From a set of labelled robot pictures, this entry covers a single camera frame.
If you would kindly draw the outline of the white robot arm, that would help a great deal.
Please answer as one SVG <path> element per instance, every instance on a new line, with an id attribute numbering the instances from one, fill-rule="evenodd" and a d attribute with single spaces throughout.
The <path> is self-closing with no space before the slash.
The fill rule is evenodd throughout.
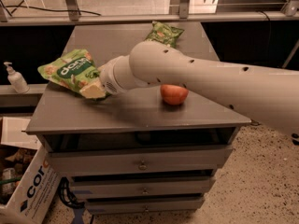
<path id="1" fill-rule="evenodd" d="M 196 59 L 154 41 L 102 65 L 99 77 L 79 93 L 103 98 L 162 84 L 182 86 L 294 139 L 299 136 L 298 71 Z"/>

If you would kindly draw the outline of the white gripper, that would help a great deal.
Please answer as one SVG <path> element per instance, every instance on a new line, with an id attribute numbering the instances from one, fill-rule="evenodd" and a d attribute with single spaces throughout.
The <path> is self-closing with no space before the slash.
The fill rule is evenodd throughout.
<path id="1" fill-rule="evenodd" d="M 106 92 L 111 95 L 126 93 L 126 89 L 118 83 L 114 75 L 115 68 L 123 61 L 123 57 L 117 57 L 99 66 L 97 70 L 100 72 L 100 79 L 97 78 L 84 86 L 79 93 L 88 99 L 103 98 L 106 96 Z"/>

